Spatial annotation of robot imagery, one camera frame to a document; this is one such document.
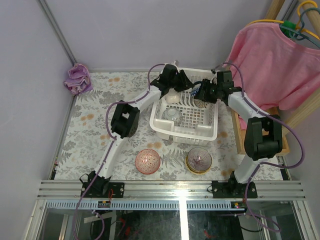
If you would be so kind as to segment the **brown checker pattern bowl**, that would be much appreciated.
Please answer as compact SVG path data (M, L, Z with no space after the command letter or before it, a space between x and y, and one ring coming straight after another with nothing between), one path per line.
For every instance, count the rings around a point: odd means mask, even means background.
M195 99L194 104L199 109L206 109L210 105L210 103L199 100L199 99Z

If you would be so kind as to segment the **white plastic dish rack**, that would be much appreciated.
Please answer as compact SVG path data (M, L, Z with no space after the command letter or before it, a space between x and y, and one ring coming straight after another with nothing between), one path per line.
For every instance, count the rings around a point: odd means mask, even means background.
M205 146L218 136L218 105L210 103L207 108L196 107L195 99L190 95L191 90L180 92L179 103L168 104L165 97L154 102L149 124L161 139ZM163 112L168 108L176 108L182 113L180 125L162 119Z

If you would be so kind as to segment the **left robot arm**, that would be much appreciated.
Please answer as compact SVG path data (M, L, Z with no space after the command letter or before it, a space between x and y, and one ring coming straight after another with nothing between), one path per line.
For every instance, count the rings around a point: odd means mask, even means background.
M163 69L154 80L150 79L150 72L147 73L147 88L143 93L129 101L114 102L108 107L105 125L110 143L102 155L99 167L95 169L94 180L100 177L107 182L110 181L116 157L129 138L135 135L142 111L168 94L171 89L181 92L193 86L175 61L159 63L150 69L153 70L156 67L163 67Z

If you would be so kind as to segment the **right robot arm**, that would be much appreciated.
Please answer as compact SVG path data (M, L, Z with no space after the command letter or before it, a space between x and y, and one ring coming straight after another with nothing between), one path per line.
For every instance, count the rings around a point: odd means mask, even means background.
M215 104L221 100L246 123L245 156L234 171L236 180L228 184L228 192L240 197L246 191L245 183L256 174L260 163L273 158L283 149L282 126L278 115L261 110L241 87L234 86L231 71L218 71L216 80L203 79L194 98Z

